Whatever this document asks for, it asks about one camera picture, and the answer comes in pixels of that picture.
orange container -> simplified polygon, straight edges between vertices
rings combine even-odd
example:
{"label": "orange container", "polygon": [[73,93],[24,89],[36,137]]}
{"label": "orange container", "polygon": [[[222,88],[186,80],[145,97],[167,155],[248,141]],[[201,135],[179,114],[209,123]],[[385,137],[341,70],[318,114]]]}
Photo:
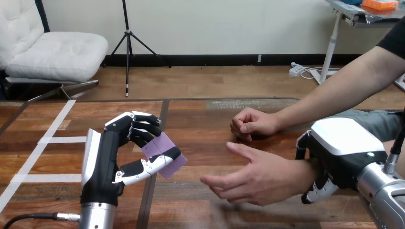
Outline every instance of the orange container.
{"label": "orange container", "polygon": [[363,0],[362,5],[376,10],[395,10],[398,1]]}

black shirt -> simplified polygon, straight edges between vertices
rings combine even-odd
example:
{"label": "black shirt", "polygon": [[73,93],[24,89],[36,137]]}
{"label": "black shirt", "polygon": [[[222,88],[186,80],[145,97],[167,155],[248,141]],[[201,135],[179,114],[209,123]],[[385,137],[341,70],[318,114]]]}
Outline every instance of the black shirt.
{"label": "black shirt", "polygon": [[405,17],[387,33],[377,46],[405,59]]}

human hand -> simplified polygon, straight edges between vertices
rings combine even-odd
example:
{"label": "human hand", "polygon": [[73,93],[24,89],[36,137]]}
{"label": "human hand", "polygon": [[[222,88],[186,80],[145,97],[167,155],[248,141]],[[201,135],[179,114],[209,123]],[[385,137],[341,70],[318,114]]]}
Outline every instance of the human hand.
{"label": "human hand", "polygon": [[231,131],[245,141],[252,141],[253,134],[272,135],[279,130],[276,114],[267,114],[247,107],[237,114],[230,124]]}
{"label": "human hand", "polygon": [[287,160],[243,144],[227,143],[229,151],[244,156],[250,163],[223,177],[203,176],[201,182],[230,203],[265,206],[305,193],[315,181],[314,161]]}

white armchair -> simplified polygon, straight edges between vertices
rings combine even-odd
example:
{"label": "white armchair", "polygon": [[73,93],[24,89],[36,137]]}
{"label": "white armchair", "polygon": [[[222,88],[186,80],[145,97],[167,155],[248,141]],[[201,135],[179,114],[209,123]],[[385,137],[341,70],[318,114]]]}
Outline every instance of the white armchair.
{"label": "white armchair", "polygon": [[0,0],[0,71],[10,83],[61,83],[30,101],[89,84],[108,49],[107,40],[83,32],[47,32],[35,0]]}

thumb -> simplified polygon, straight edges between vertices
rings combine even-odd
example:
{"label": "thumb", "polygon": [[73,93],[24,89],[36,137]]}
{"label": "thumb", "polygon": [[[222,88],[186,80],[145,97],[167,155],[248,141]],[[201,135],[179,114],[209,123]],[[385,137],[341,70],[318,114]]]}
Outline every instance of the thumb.
{"label": "thumb", "polygon": [[259,128],[259,126],[258,126],[257,122],[248,122],[248,123],[242,124],[240,131],[244,134],[249,134],[254,131],[257,131],[258,128]]}
{"label": "thumb", "polygon": [[235,144],[233,142],[227,142],[226,148],[234,154],[239,154],[243,157],[246,157],[250,160],[253,160],[256,156],[255,149],[245,146],[243,144]]}

